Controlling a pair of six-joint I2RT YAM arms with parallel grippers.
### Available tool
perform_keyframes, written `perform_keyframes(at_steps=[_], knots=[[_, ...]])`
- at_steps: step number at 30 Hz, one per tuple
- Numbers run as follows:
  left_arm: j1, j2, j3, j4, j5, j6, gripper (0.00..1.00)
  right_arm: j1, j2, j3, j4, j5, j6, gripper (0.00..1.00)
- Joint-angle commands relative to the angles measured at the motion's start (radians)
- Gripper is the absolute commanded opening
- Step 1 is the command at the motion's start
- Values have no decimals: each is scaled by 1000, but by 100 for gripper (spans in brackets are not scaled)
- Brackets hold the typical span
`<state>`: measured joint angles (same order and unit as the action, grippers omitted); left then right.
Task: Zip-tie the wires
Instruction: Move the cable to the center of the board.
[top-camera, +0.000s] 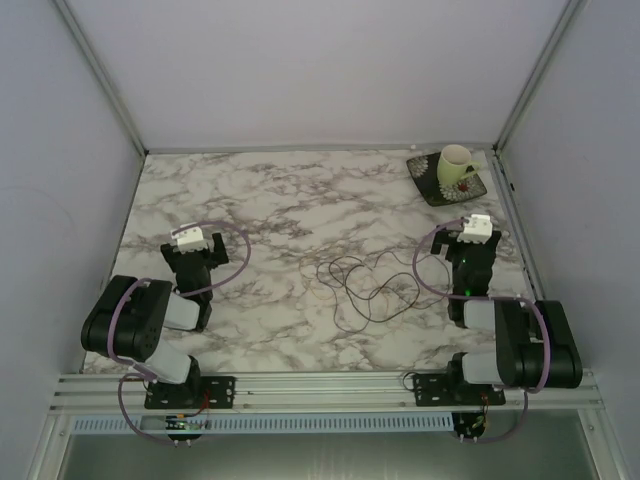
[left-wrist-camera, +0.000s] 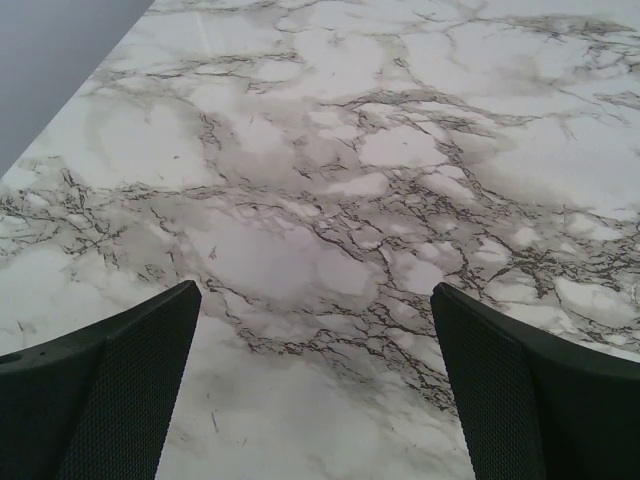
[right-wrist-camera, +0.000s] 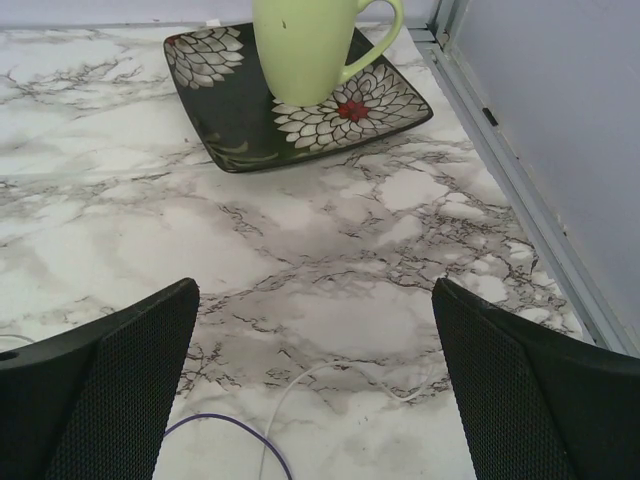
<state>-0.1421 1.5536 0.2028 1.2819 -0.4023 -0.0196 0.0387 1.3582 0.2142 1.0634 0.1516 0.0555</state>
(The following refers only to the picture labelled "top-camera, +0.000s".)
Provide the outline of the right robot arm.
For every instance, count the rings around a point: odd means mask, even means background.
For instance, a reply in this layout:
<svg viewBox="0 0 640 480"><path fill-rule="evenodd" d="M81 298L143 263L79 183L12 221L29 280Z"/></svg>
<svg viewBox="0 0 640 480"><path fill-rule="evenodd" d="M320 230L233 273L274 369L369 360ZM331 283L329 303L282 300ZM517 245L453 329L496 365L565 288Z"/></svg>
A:
<svg viewBox="0 0 640 480"><path fill-rule="evenodd" d="M430 252L447 248L452 295L449 319L462 329L483 330L495 337L484 352L459 352L447 365L448 381L457 395L493 386L534 390L575 389L583 377L582 361L562 304L538 300L491 299L489 283L502 233L486 242L469 243L453 229L437 232Z"/></svg>

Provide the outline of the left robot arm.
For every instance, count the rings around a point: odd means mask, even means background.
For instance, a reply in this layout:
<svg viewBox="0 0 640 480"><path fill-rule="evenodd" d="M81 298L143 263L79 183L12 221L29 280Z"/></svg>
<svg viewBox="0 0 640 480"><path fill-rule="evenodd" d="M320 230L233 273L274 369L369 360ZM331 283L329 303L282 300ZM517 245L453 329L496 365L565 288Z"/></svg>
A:
<svg viewBox="0 0 640 480"><path fill-rule="evenodd" d="M80 334L82 347L119 361L145 374L149 398L164 405L182 400L192 406L201 401L206 387L192 356L161 339L164 329L201 332L211 316L211 271L229 262L222 235L213 244L182 251L169 243L161 253L175 274L177 286L163 280L140 282L131 276L114 276L87 316Z"/></svg>

